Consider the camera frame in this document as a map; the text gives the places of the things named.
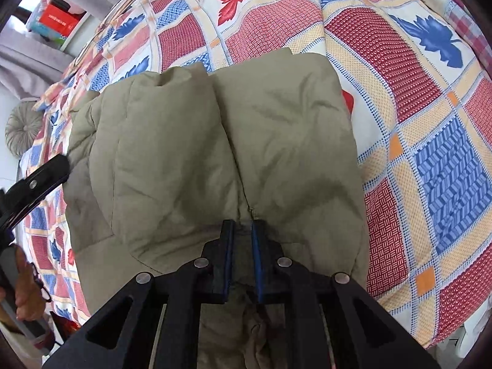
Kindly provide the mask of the person's left hand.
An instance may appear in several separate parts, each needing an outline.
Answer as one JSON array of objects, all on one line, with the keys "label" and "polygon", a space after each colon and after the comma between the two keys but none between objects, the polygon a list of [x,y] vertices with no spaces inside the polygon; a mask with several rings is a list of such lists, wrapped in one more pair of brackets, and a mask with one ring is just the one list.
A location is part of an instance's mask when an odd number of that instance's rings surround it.
[{"label": "person's left hand", "polygon": [[42,291],[34,280],[32,264],[27,260],[22,248],[14,245],[18,279],[15,285],[15,313],[19,321],[32,322],[42,318],[46,302]]}]

